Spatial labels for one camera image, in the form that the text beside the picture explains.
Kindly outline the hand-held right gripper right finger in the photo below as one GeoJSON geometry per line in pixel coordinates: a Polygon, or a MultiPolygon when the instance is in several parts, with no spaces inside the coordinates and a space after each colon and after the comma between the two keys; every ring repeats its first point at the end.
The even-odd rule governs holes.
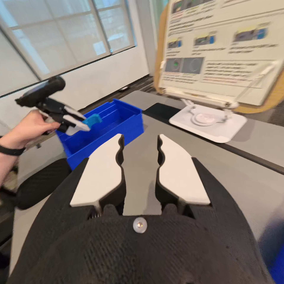
{"type": "Polygon", "coordinates": [[[155,194],[159,202],[209,205],[210,199],[192,156],[164,134],[158,135],[157,150],[159,167],[155,194]]]}

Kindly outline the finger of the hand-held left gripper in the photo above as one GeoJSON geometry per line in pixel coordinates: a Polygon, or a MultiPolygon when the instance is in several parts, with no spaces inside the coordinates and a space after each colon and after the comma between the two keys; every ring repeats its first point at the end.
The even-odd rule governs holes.
{"type": "Polygon", "coordinates": [[[77,110],[71,108],[70,106],[67,105],[56,105],[56,113],[58,114],[59,117],[63,118],[64,116],[71,116],[75,118],[76,120],[85,120],[86,117],[82,115],[80,112],[77,110]]]}
{"type": "Polygon", "coordinates": [[[75,118],[64,118],[68,123],[66,133],[77,133],[78,131],[89,132],[91,129],[89,126],[75,118]]]}

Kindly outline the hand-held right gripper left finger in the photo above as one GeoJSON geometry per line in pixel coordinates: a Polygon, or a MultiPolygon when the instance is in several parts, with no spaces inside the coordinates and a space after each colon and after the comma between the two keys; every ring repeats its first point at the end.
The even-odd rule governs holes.
{"type": "Polygon", "coordinates": [[[124,136],[116,134],[99,146],[88,158],[82,176],[70,201],[71,207],[94,206],[103,208],[103,201],[123,181],[124,136]]]}

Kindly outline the blue arch block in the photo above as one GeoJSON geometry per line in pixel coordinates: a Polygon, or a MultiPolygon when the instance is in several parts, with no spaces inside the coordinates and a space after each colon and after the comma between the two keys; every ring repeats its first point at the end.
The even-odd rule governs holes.
{"type": "Polygon", "coordinates": [[[83,124],[87,125],[89,129],[99,123],[102,123],[102,118],[98,113],[92,114],[83,121],[83,124]]]}

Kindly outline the blue plastic bin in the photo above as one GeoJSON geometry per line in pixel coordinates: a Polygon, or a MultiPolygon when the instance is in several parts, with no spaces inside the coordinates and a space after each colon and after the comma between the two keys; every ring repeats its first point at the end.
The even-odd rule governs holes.
{"type": "Polygon", "coordinates": [[[284,283],[284,244],[272,256],[268,264],[268,271],[276,284],[284,283]]]}
{"type": "Polygon", "coordinates": [[[93,125],[89,132],[79,131],[68,136],[56,131],[71,170],[116,134],[124,136],[126,146],[144,132],[142,110],[121,100],[106,102],[84,116],[88,118],[95,113],[100,115],[102,122],[93,125]]]}

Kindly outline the person's left forearm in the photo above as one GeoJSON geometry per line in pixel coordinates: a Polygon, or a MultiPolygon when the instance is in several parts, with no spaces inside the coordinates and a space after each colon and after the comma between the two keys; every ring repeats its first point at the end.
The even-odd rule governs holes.
{"type": "Polygon", "coordinates": [[[0,187],[3,185],[12,167],[18,161],[19,156],[11,156],[0,153],[0,187]]]}

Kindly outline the black mesh pad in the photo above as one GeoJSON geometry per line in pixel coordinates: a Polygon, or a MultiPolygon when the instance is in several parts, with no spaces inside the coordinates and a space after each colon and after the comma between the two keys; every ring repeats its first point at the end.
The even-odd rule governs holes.
{"type": "Polygon", "coordinates": [[[48,197],[70,175],[65,158],[59,159],[26,179],[16,192],[15,206],[26,210],[48,197]]]}

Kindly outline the wooden document stand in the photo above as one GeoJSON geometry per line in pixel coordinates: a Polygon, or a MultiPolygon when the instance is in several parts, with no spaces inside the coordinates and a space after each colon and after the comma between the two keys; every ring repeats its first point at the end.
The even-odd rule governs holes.
{"type": "Polygon", "coordinates": [[[253,106],[234,102],[224,102],[216,99],[204,99],[196,95],[177,95],[160,88],[160,65],[163,59],[163,44],[165,40],[166,17],[168,4],[160,17],[158,50],[154,73],[154,87],[163,95],[180,99],[185,107],[169,119],[172,125],[197,134],[217,143],[227,143],[246,124],[247,118],[242,114],[264,112],[275,106],[283,98],[283,69],[279,74],[268,97],[261,106],[253,106]]]}

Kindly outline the glass window panel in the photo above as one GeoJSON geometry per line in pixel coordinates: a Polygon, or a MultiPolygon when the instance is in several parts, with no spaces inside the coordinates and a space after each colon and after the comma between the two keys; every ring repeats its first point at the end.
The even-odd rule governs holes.
{"type": "Polygon", "coordinates": [[[1,96],[137,45],[128,1],[0,1],[1,96]]]}

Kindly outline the black wristwatch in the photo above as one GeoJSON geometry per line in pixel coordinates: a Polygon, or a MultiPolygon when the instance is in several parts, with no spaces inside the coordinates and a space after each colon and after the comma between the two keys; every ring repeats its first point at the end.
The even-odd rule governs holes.
{"type": "Polygon", "coordinates": [[[8,156],[21,156],[25,150],[25,147],[21,149],[11,149],[0,145],[0,153],[8,156]]]}

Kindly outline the printed instruction sheet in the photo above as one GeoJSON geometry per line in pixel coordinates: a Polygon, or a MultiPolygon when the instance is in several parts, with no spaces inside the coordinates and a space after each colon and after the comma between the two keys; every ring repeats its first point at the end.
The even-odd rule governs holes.
{"type": "Polygon", "coordinates": [[[159,87],[264,104],[283,69],[284,1],[169,1],[159,87]]]}

